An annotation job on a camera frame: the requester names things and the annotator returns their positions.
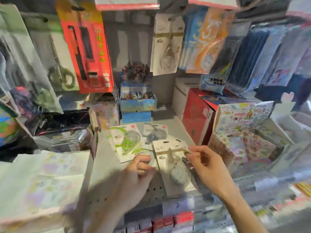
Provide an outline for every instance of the blue display box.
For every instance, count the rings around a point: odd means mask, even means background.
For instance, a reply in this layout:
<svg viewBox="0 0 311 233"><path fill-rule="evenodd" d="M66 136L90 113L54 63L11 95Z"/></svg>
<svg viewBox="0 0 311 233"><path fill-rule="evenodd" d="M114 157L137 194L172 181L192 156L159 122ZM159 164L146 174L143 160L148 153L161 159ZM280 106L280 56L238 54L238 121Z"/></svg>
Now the blue display box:
<svg viewBox="0 0 311 233"><path fill-rule="evenodd" d="M138 122L151 121L151 111L121 113L121 114L122 114L122 123L138 123Z"/></svg>
<svg viewBox="0 0 311 233"><path fill-rule="evenodd" d="M121 112L129 113L155 110L157 102L158 100L150 87L121 87Z"/></svg>

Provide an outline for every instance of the red and yellow package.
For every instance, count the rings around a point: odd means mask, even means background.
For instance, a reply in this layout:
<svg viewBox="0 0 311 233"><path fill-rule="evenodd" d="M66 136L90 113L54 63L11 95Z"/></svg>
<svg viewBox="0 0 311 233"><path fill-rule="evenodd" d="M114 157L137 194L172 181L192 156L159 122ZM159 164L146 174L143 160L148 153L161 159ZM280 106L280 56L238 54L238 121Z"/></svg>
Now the red and yellow package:
<svg viewBox="0 0 311 233"><path fill-rule="evenodd" d="M208 8L187 73L208 74L210 72L229 35L234 15L219 8Z"/></svg>
<svg viewBox="0 0 311 233"><path fill-rule="evenodd" d="M114 80L101 12L91 2L74 7L68 0L56 0L56 10L78 78L79 92L112 92Z"/></svg>

